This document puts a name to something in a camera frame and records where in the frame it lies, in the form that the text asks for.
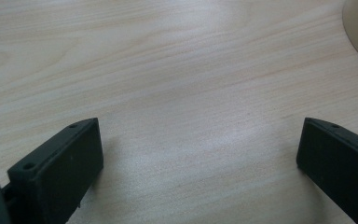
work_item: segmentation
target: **screw hole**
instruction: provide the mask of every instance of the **screw hole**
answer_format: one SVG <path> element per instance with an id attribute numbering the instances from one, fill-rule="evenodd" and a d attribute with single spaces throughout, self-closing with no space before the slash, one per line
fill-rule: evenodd
<path id="1" fill-rule="evenodd" d="M 32 168 L 34 168 L 34 164 L 33 163 L 27 163 L 22 168 L 24 170 L 31 170 Z"/>

